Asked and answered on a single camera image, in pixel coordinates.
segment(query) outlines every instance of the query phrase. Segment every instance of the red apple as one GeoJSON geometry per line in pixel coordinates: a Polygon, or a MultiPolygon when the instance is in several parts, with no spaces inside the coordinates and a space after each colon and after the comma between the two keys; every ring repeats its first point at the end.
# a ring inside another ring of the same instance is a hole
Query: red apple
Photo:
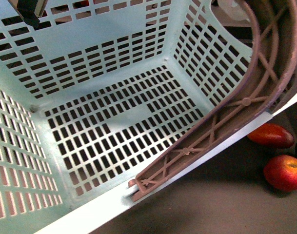
{"type": "Polygon", "coordinates": [[[297,159],[289,155],[272,158],[263,169],[265,179],[285,192],[297,189],[297,159]]]}
{"type": "Polygon", "coordinates": [[[295,142],[290,132],[274,123],[263,124],[248,134],[247,137],[259,145],[279,149],[290,148],[295,142]]]}

